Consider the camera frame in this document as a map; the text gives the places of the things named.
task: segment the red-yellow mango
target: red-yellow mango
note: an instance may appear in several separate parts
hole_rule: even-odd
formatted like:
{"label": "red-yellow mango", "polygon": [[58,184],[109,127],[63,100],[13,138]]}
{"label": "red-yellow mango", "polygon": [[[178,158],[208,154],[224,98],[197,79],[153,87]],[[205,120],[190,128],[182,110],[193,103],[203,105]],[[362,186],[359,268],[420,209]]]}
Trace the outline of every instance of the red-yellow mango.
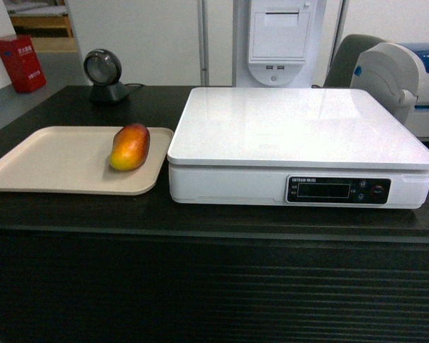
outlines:
{"label": "red-yellow mango", "polygon": [[114,135],[109,164],[116,170],[132,170],[148,157],[151,137],[146,126],[130,124]]}

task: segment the black counter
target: black counter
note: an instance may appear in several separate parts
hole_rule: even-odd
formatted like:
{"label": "black counter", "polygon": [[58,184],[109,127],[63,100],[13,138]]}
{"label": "black counter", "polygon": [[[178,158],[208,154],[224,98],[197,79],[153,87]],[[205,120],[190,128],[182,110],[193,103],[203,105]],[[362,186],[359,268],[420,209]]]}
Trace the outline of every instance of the black counter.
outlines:
{"label": "black counter", "polygon": [[[175,130],[191,89],[101,107],[69,86],[0,130],[0,157],[47,126]],[[415,210],[178,204],[167,168],[133,197],[0,192],[4,343],[429,342],[429,195]]]}

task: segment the beige tray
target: beige tray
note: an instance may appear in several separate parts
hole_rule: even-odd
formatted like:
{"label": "beige tray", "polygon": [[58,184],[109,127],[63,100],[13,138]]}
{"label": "beige tray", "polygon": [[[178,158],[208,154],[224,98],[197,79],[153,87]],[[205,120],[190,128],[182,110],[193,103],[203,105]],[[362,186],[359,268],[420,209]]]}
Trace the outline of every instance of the beige tray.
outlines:
{"label": "beige tray", "polygon": [[167,155],[173,132],[150,127],[147,160],[132,171],[109,165],[121,127],[51,126],[34,132],[0,159],[0,192],[138,195],[149,191]]}

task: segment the white scale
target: white scale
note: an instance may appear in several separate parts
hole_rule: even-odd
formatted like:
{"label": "white scale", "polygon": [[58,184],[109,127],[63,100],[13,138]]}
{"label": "white scale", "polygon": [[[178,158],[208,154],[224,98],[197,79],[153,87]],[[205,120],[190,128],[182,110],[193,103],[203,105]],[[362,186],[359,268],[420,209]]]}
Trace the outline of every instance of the white scale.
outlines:
{"label": "white scale", "polygon": [[167,158],[181,203],[415,209],[429,191],[429,150],[359,89],[194,89]]}

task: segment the red box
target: red box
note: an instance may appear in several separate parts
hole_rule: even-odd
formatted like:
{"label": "red box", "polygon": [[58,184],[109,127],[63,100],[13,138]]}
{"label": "red box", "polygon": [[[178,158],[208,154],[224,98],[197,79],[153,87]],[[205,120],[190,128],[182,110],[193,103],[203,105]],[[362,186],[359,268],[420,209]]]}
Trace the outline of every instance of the red box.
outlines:
{"label": "red box", "polygon": [[18,93],[31,93],[46,84],[30,36],[1,37],[0,57]]}

